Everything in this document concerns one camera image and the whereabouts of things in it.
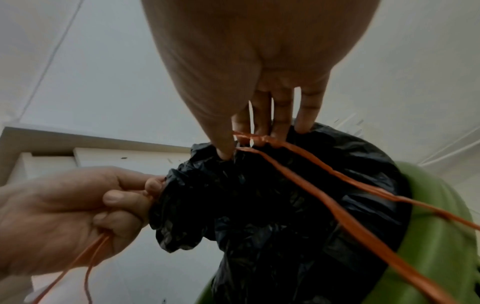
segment black garbage bag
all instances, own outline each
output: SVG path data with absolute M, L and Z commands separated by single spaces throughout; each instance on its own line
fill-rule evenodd
M 287 141 L 358 181 L 410 196 L 392 160 L 362 139 L 316 124 L 303 135 L 291 128 Z M 409 204 L 359 190 L 285 148 L 259 149 L 398 249 Z M 168 173 L 150 225 L 168 252 L 191 249 L 203 237 L 217 241 L 224 257 L 211 286 L 216 304 L 360 303 L 387 267 L 261 156 L 237 151 L 222 161 L 210 144 L 194 145 L 191 159 Z

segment hand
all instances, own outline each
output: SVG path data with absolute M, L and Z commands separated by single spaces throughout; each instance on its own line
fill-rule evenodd
M 312 127 L 330 70 L 365 32 L 380 0 L 142 0 L 180 96 L 223 159 L 233 128 L 284 140 Z M 271 100 L 273 99 L 273 122 Z
M 163 179 L 98 167 L 0 188 L 0 270 L 61 271 L 105 230 L 113 238 L 99 259 L 118 254 L 148 223 L 151 196 L 160 194 Z

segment plastic bag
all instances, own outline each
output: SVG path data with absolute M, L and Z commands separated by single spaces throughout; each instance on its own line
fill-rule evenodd
M 392 160 L 374 145 L 316 124 L 291 128 L 287 141 L 358 181 L 410 197 Z M 290 151 L 260 148 L 323 190 L 393 250 L 412 207 L 365 193 Z M 203 237 L 224 252 L 212 281 L 221 303 L 360 303 L 386 265 L 342 230 L 316 198 L 287 180 L 261 156 L 237 151 L 222 161 L 210 144 L 171 170 L 150 225 L 168 252 L 191 249 Z

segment green trash bin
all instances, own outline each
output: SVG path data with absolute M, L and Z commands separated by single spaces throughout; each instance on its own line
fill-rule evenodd
M 434 205 L 472 221 L 458 193 L 441 179 L 408 163 L 397 163 L 410 184 L 415 200 Z M 475 292 L 479 283 L 475 232 L 414 206 L 410 224 L 397 251 L 418 272 L 439 284 L 460 304 L 480 304 Z M 210 283 L 196 304 L 213 304 Z M 417 289 L 387 268 L 362 304 L 429 304 Z

